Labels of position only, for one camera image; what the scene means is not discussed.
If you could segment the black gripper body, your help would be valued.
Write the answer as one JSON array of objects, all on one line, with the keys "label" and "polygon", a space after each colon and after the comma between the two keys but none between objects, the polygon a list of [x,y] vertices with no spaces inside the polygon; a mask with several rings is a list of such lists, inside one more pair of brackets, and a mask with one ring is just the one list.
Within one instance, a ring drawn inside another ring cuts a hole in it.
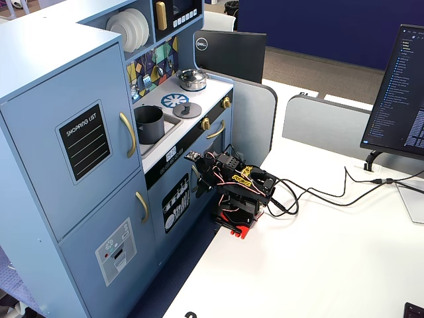
[{"label": "black gripper body", "polygon": [[206,162],[208,165],[207,175],[203,178],[209,184],[224,184],[229,181],[228,167],[226,166],[229,160],[229,153],[222,152],[205,152],[201,162]]}]

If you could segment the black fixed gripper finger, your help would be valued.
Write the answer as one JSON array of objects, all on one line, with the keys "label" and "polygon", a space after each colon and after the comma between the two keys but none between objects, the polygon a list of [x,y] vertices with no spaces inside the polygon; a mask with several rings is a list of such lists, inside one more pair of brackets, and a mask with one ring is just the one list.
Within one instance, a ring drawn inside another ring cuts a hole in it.
[{"label": "black fixed gripper finger", "polygon": [[205,192],[209,192],[212,190],[212,186],[207,182],[207,180],[203,177],[200,177],[197,180],[197,190],[196,190],[196,198],[200,198]]}]

